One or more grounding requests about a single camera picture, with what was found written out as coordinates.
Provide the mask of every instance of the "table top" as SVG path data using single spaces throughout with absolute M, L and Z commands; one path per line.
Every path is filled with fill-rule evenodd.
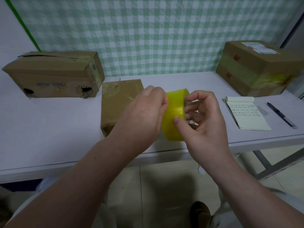
M 0 171 L 78 161 L 103 135 L 100 129 L 101 91 L 95 98 L 27 98 L 10 77 L 1 71 Z M 304 103 L 288 91 L 255 98 L 254 103 L 269 114 L 264 116 L 271 131 L 240 130 L 223 99 L 239 94 L 215 72 L 107 77 L 106 82 L 141 79 L 143 86 L 160 86 L 166 92 L 187 88 L 215 92 L 227 124 L 230 146 L 267 139 L 279 141 L 304 138 Z M 298 129 L 294 130 L 266 106 L 272 103 Z M 159 139 L 145 153 L 184 149 L 184 142 Z

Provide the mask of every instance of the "forearm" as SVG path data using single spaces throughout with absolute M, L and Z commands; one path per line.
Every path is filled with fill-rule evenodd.
M 234 160 L 210 172 L 243 227 L 302 227 L 304 215 L 265 188 Z
M 12 219 L 10 227 L 90 227 L 104 195 L 131 152 L 105 139 Z

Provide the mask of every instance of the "green and white gingham fabric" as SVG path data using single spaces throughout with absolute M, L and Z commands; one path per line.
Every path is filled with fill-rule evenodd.
M 97 51 L 106 76 L 215 70 L 226 41 L 275 42 L 303 0 L 11 0 L 42 51 Z

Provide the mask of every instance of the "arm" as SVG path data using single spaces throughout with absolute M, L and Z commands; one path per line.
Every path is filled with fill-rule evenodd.
M 157 139 L 167 106 L 162 88 L 144 89 L 127 106 L 110 135 L 94 145 L 5 228 L 91 227 L 111 182 Z
M 243 227 L 302 227 L 304 214 L 285 203 L 245 172 L 228 147 L 226 124 L 214 93 L 194 91 L 185 101 L 186 120 L 174 124 L 189 153 L 213 178 Z

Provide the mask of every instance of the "person's left hand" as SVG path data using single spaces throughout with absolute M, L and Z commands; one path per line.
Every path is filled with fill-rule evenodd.
M 167 107 L 166 92 L 148 86 L 126 107 L 107 139 L 139 155 L 157 139 Z

